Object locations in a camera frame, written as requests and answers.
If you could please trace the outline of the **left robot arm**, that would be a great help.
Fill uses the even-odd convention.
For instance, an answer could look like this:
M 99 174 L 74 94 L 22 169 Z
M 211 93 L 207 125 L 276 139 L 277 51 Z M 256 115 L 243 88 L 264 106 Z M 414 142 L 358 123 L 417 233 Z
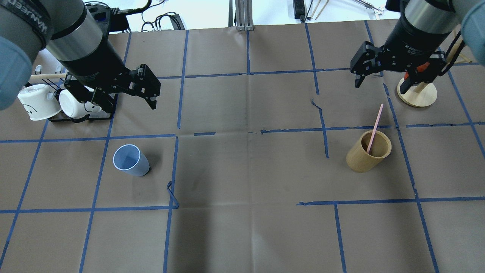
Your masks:
M 80 103 L 113 111 L 112 94 L 143 98 L 156 108 L 161 83 L 146 64 L 129 70 L 81 0 L 1 1 L 1 110 L 31 78 L 33 62 L 47 49 L 68 71 L 66 89 Z

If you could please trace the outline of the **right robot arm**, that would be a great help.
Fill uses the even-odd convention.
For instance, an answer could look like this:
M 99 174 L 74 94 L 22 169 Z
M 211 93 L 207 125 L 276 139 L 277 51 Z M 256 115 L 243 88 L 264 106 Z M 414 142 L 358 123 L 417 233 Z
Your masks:
M 386 9 L 399 12 L 400 18 L 384 45 L 375 47 L 366 41 L 357 50 L 350 61 L 355 87 L 381 71 L 407 73 L 401 94 L 411 86 L 432 83 L 456 61 L 450 50 L 438 47 L 457 25 L 461 26 L 457 37 L 463 39 L 458 50 L 468 46 L 484 64 L 484 5 L 483 0 L 388 0 Z

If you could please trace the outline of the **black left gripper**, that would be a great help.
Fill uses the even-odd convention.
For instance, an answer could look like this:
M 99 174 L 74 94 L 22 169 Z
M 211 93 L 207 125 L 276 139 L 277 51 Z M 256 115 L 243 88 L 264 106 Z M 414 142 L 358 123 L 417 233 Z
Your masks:
M 64 81 L 65 88 L 78 102 L 89 103 L 89 113 L 101 110 L 114 110 L 112 94 L 124 93 L 144 99 L 152 110 L 156 109 L 156 99 L 160 95 L 161 83 L 147 64 L 138 69 L 120 72 L 100 83 L 88 85 L 68 73 Z

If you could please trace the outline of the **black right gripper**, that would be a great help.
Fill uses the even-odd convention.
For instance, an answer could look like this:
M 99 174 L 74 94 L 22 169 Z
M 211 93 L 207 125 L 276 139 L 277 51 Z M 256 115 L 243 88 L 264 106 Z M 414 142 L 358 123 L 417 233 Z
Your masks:
M 355 74 L 355 88 L 360 88 L 365 77 L 393 71 L 406 73 L 400 83 L 400 94 L 404 95 L 412 86 L 433 83 L 445 73 L 446 59 L 443 51 L 433 52 L 428 57 L 417 57 L 385 47 L 377 48 L 364 42 L 350 61 L 350 72 Z

